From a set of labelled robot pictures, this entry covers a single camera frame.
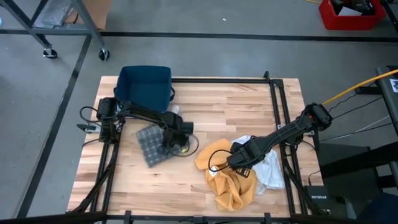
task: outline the yellow cloth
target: yellow cloth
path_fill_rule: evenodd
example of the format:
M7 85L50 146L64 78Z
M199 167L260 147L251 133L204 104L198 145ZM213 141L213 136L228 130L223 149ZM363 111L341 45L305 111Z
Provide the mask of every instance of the yellow cloth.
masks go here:
M229 151L231 146L231 142L221 139L204 148L195 159L197 167L205 170L207 186L217 195L216 204L221 212L237 211L250 204L254 200L257 187L256 174L253 170L250 171L248 178L242 177L230 168L217 172L214 177L210 174L208 162L212 153L219 149ZM226 158L229 155L227 152L216 152L210 161L211 169L217 170L226 166Z

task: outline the concrete floor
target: concrete floor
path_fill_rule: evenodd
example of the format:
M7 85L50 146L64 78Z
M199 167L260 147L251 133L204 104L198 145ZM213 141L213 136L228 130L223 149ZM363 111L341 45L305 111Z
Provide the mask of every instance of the concrete floor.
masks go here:
M16 1L32 14L38 1ZM5 29L20 29L0 8ZM117 0L108 15L108 30L137 32L208 32L230 34L396 37L385 19L374 30L327 31L318 6L300 0ZM106 37L111 58L98 59L91 45L52 149L30 216L63 213L77 170L85 134L78 111L91 106L100 77L118 75L126 65L163 65L173 76L299 78L306 103L322 102L373 77L377 66L398 62L398 45L231 39ZM0 35L0 218L13 216L49 130L84 37L49 37L59 58L42 58L41 46L28 35ZM374 99L357 96L333 115ZM356 131L387 116L382 101L339 118L321 133L325 139ZM392 127L334 140L339 144L378 147L397 140Z

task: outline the blue fabric bin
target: blue fabric bin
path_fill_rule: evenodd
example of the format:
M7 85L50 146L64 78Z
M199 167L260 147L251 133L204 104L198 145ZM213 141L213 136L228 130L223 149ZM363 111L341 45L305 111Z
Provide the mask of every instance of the blue fabric bin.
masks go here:
M161 66L126 66L120 71L114 95L121 101L131 101L140 106L167 111L172 89L172 72Z

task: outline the red toolbox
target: red toolbox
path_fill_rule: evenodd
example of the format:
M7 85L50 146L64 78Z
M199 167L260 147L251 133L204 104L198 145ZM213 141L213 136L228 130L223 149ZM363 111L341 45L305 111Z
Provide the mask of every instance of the red toolbox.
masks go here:
M379 0L370 0L374 6L373 16L337 16L331 0L323 0L319 11L326 29L330 30L369 30L386 16Z

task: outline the cart wheel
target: cart wheel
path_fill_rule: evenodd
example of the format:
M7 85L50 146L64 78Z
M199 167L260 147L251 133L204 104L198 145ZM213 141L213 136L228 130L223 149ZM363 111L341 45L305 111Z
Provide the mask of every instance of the cart wheel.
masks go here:
M107 59L109 58L109 56L110 56L111 54L110 54L110 52L108 51L108 50L99 50L99 54L98 54L98 57L99 57L99 59L101 59L101 61L107 61Z
M46 50L43 50L43 57L49 58L49 59L55 59L58 57L58 54L55 50L51 49L51 54L47 53Z

